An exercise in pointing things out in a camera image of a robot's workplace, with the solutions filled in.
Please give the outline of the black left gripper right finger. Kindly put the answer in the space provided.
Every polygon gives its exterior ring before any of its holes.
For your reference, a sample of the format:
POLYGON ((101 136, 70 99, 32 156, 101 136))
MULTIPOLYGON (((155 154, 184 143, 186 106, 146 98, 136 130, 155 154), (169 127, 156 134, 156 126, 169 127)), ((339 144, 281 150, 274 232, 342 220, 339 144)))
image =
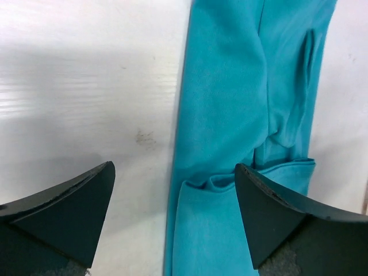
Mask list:
POLYGON ((260 275, 367 275, 367 216, 322 204, 244 164, 235 188, 260 275))

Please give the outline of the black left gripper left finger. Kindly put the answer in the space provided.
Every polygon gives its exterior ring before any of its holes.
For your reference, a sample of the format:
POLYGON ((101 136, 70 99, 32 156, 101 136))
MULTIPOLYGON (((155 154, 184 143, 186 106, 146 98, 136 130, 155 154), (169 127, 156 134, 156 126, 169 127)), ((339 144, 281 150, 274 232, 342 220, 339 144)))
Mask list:
POLYGON ((108 161, 1 205, 1 275, 87 275, 115 181, 108 161))

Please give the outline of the teal t-shirt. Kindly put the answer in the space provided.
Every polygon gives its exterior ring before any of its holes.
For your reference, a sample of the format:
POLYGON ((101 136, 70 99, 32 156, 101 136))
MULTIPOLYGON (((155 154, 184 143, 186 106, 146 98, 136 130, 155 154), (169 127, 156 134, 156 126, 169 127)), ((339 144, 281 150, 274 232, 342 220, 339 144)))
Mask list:
POLYGON ((167 212, 165 275, 257 275, 238 163, 306 194, 335 1, 193 1, 167 212))

